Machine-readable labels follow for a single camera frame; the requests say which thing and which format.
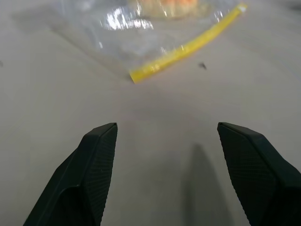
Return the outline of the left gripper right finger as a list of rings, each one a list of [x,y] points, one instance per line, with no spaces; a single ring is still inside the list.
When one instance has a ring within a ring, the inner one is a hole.
[[[252,226],[301,224],[301,174],[267,138],[249,128],[217,127],[231,183]]]

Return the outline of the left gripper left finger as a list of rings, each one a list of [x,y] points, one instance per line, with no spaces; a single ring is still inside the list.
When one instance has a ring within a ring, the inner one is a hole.
[[[26,226],[99,226],[111,183],[118,126],[92,129],[55,170]]]

